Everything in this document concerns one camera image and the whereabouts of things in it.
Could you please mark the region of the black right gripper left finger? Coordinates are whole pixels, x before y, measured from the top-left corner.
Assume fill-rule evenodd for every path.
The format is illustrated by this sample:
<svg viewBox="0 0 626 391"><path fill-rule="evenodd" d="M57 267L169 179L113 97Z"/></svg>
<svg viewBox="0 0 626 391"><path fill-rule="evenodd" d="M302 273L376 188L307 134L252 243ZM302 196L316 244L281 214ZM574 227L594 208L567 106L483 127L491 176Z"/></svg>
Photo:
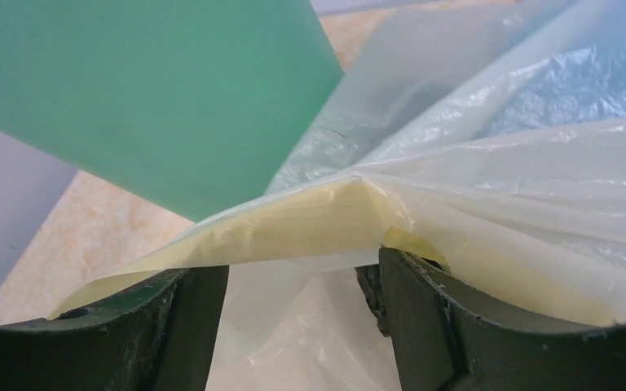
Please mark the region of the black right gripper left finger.
<svg viewBox="0 0 626 391"><path fill-rule="evenodd" d="M59 317L0 326L0 390L202 390L229 269L160 273Z"/></svg>

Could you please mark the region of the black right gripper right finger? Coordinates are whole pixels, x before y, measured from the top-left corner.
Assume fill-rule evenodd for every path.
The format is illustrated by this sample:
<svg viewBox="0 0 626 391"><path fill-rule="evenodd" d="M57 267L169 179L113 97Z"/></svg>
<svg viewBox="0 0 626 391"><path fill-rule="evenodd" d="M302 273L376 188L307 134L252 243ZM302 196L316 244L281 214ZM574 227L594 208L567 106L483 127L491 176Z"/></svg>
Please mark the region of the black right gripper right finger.
<svg viewBox="0 0 626 391"><path fill-rule="evenodd" d="M393 248L356 277L404 390L626 390L626 324L524 310Z"/></svg>

